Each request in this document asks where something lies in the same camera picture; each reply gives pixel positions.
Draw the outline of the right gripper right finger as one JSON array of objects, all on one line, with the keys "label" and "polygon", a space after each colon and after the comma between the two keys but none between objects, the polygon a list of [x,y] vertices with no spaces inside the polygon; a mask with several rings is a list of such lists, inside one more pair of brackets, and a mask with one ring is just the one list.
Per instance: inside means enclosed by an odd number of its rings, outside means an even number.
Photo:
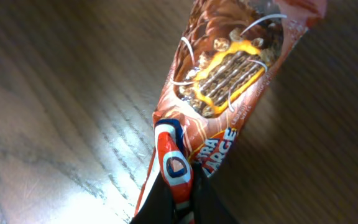
[{"label": "right gripper right finger", "polygon": [[238,224],[220,201],[200,164],[192,165],[191,206],[196,224]]}]

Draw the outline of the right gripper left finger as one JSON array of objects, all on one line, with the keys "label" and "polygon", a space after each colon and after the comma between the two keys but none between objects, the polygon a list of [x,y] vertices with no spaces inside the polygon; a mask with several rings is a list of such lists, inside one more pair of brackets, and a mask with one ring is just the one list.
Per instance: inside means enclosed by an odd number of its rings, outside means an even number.
[{"label": "right gripper left finger", "polygon": [[171,190],[159,174],[145,203],[130,224],[172,224],[173,210]]}]

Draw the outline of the orange chocolate bar wrapper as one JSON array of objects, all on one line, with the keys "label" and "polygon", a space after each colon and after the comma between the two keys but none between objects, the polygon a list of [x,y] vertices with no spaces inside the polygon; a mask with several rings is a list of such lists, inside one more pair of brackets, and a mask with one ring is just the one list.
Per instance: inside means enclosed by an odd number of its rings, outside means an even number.
[{"label": "orange chocolate bar wrapper", "polygon": [[192,165],[210,179],[262,93],[326,0],[195,1],[152,115],[155,147],[135,208],[160,174],[173,197],[172,224],[195,223]]}]

